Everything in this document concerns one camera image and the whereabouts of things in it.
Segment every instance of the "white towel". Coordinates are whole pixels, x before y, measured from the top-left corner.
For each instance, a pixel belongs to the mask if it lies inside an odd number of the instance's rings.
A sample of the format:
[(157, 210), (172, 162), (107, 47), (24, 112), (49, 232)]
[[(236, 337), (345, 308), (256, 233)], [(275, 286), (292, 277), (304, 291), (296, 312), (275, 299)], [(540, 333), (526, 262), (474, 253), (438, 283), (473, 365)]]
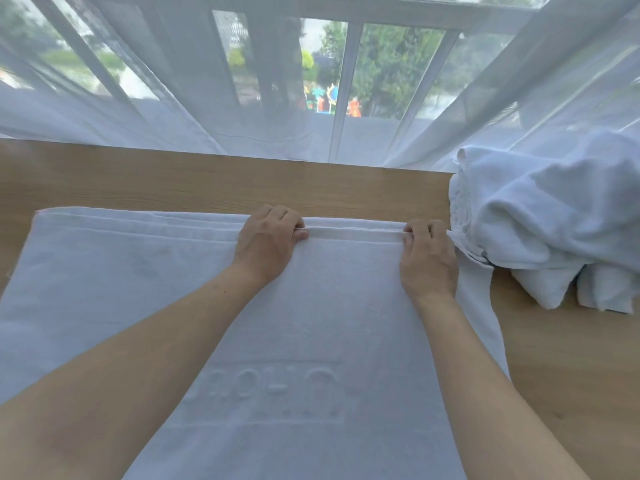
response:
[[(39, 212), (0, 301), (0, 401), (218, 274), (245, 218)], [(306, 222), (309, 240), (233, 323), (126, 479), (465, 478), (399, 281), (403, 225)], [(492, 268), (459, 259), (457, 299), (507, 373)]]
[(580, 273), (580, 304), (632, 313), (640, 292), (640, 143), (599, 130), (564, 160), (465, 147), (451, 179), (453, 240), (512, 274), (544, 308)]

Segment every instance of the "sheer white curtain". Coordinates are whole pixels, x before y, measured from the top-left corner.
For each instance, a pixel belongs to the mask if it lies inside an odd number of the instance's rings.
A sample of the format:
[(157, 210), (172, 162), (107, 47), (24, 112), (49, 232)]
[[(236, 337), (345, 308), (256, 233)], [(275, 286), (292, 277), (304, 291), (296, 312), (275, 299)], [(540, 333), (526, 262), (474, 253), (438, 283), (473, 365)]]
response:
[(0, 136), (450, 169), (640, 128), (640, 0), (0, 0)]

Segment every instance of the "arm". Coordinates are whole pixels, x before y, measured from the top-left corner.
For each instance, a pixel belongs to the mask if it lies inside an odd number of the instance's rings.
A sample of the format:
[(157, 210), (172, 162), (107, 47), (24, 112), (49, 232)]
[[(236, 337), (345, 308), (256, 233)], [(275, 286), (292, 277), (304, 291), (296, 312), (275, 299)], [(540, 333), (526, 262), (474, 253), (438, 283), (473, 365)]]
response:
[(445, 224), (416, 220), (404, 230), (402, 283), (429, 337), (469, 480), (588, 480), (489, 355), (457, 304), (458, 263)]
[(62, 365), (0, 406), (0, 470), (12, 479), (119, 479), (178, 405), (229, 325), (308, 237), (265, 206), (233, 264), (203, 287)]

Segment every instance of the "forearm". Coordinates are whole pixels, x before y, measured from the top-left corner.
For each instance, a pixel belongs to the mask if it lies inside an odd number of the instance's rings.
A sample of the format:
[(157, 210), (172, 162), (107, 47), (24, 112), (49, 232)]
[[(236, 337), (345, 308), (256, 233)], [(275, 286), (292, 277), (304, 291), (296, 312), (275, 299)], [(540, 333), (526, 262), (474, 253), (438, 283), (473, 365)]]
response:
[(425, 300), (417, 307), (468, 478), (586, 479), (489, 355), (455, 300)]
[(3, 471), (121, 478), (261, 286), (229, 267), (0, 406)]

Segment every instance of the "tabletop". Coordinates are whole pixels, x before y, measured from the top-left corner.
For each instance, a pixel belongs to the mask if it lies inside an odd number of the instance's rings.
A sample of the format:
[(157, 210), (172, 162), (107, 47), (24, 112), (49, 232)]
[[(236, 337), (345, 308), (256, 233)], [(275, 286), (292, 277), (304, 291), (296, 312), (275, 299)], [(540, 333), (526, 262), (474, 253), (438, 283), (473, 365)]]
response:
[[(0, 290), (38, 209), (251, 213), (449, 220), (446, 173), (0, 139)], [(492, 282), (511, 378), (593, 480), (640, 471), (640, 318), (542, 310), (506, 270)]]

